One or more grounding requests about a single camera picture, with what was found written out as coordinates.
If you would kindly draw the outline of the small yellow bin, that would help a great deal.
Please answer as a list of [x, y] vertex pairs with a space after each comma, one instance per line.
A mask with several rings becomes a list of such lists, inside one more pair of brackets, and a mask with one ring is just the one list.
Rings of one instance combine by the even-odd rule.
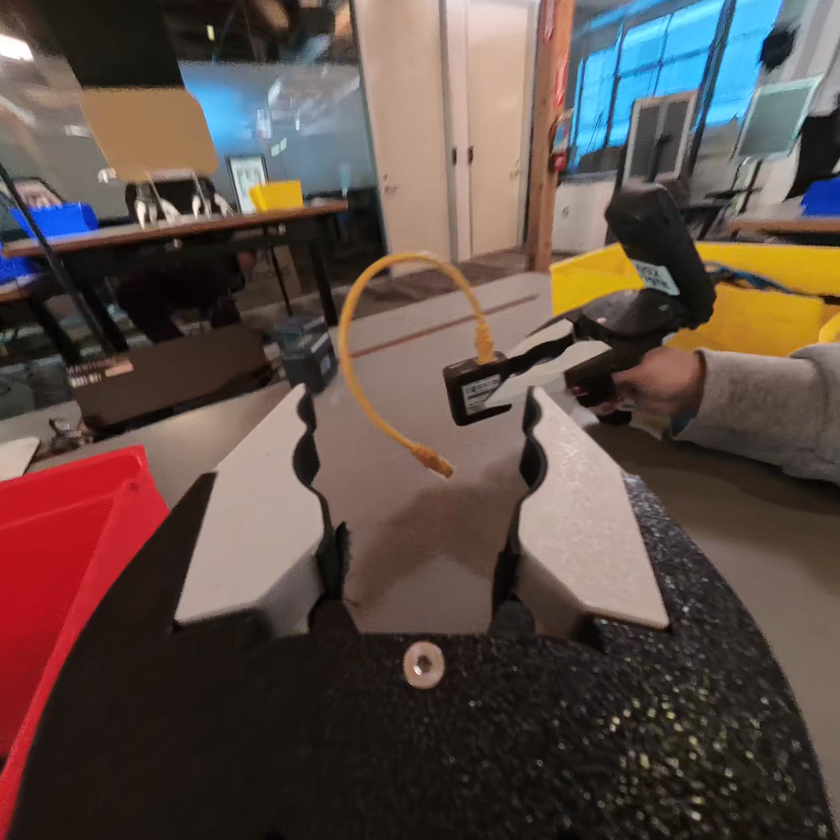
[[248, 197], [255, 210], [262, 214], [297, 210], [305, 205], [301, 182], [298, 180], [252, 185], [248, 189]]

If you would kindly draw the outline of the white framed dark screen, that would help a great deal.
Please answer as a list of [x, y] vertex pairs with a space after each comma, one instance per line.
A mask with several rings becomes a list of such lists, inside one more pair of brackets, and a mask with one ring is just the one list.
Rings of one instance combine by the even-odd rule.
[[680, 177], [696, 105], [697, 90], [633, 102], [620, 188]]

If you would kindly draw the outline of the dark teal battery box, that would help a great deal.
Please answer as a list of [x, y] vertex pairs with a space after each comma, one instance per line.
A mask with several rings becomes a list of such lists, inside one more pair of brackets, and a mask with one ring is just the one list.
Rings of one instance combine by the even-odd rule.
[[305, 385], [311, 394], [323, 393], [339, 368], [325, 318], [293, 316], [274, 325], [270, 335], [289, 386]]

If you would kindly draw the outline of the black round lamp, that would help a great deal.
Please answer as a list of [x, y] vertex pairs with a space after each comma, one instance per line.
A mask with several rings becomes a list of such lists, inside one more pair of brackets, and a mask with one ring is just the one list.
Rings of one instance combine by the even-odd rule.
[[772, 72], [788, 60], [795, 46], [798, 27], [777, 25], [762, 42], [759, 63], [766, 72]]

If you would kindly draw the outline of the brown cardboard sheet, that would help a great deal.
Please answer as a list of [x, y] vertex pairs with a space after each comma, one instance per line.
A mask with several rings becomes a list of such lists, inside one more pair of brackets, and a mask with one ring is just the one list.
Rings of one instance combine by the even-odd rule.
[[125, 182], [167, 172], [210, 176], [218, 168], [204, 111], [184, 87], [82, 89], [80, 106], [104, 159]]

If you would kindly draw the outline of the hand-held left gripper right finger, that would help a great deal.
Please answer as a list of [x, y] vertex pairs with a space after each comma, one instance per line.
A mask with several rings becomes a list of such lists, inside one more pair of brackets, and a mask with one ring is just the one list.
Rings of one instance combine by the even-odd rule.
[[498, 556], [493, 617], [517, 602], [546, 637], [595, 619], [669, 629], [623, 471], [541, 387], [528, 391], [522, 431], [527, 491]]

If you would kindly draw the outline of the wooden pillar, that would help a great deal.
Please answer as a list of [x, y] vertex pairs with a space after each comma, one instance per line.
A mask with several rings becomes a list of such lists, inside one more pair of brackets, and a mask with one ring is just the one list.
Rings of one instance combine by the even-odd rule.
[[564, 112], [575, 1], [541, 1], [528, 178], [527, 271], [549, 271], [557, 173], [552, 154]]

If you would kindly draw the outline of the person's right hand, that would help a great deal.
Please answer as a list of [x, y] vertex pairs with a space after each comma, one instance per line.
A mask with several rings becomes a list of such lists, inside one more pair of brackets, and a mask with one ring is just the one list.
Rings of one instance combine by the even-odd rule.
[[606, 415], [633, 408], [673, 422], [690, 419], [700, 409], [706, 372], [701, 353], [658, 347], [633, 368], [614, 373], [613, 398], [592, 411]]

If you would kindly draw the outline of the large yellow plastic bin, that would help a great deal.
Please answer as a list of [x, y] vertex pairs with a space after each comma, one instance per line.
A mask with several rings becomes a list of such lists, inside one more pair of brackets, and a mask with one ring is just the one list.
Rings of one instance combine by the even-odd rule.
[[[709, 323], [678, 333], [671, 345], [773, 357], [815, 344], [838, 348], [838, 248], [700, 242], [697, 249], [713, 267], [771, 280], [784, 290], [756, 290], [746, 280], [725, 283]], [[556, 262], [550, 274], [556, 315], [643, 286], [619, 245]]]

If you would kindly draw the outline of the blue plastic bin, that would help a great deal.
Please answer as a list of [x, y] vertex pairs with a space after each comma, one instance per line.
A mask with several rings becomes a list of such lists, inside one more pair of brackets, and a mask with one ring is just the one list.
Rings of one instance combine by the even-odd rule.
[[99, 229], [98, 218], [86, 203], [30, 207], [28, 211], [47, 239], [82, 235]]

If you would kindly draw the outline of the black adapter box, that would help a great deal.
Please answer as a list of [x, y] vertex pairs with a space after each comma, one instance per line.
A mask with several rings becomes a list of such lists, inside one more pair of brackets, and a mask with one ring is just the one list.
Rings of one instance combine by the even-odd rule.
[[448, 407], [456, 426], [466, 427], [511, 410], [511, 404], [487, 404], [507, 380], [509, 369], [508, 357], [499, 351], [487, 363], [470, 358], [444, 367]]

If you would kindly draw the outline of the white framed pale screen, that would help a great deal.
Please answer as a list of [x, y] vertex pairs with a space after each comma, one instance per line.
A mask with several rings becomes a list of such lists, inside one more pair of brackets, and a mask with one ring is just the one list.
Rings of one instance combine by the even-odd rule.
[[762, 85], [753, 93], [733, 161], [771, 161], [787, 157], [808, 116], [823, 75]]

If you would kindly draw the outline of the wooden office table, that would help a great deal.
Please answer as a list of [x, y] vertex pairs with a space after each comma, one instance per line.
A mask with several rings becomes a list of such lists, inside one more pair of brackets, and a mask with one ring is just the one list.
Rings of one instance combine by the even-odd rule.
[[66, 282], [74, 302], [80, 303], [82, 317], [107, 353], [125, 352], [128, 344], [96, 294], [93, 283], [99, 279], [167, 266], [173, 260], [234, 256], [247, 250], [272, 254], [275, 247], [291, 244], [306, 246], [323, 316], [335, 327], [339, 316], [323, 247], [328, 240], [328, 219], [347, 209], [343, 199], [317, 198], [301, 207], [245, 216], [200, 216], [176, 224], [105, 227], [47, 239], [46, 248], [35, 238], [20, 239], [4, 244], [2, 252], [9, 258], [44, 259], [49, 266], [56, 262], [62, 269], [59, 280]]

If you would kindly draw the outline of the framed picture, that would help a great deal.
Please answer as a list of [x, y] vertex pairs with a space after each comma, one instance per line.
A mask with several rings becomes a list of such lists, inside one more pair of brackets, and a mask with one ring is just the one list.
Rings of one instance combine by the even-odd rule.
[[255, 201], [250, 195], [253, 187], [268, 183], [266, 158], [257, 154], [227, 154], [225, 156], [227, 172], [234, 188], [234, 200], [237, 210], [242, 215], [258, 212]]

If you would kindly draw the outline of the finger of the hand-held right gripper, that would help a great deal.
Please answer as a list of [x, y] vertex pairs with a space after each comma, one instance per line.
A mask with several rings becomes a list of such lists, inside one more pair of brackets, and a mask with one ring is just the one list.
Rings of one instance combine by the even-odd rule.
[[516, 344], [507, 354], [508, 377], [537, 370], [537, 377], [563, 377], [567, 368], [561, 356], [576, 341], [574, 323], [568, 318], [554, 318]]
[[564, 376], [567, 371], [577, 364], [582, 364], [602, 355], [609, 349], [611, 348], [607, 343], [599, 340], [573, 342], [556, 358], [538, 362], [524, 372], [507, 378], [488, 397], [485, 407], [513, 404], [519, 398], [523, 398], [529, 388], [551, 385], [556, 381], [560, 381], [561, 389], [564, 389], [566, 387]]

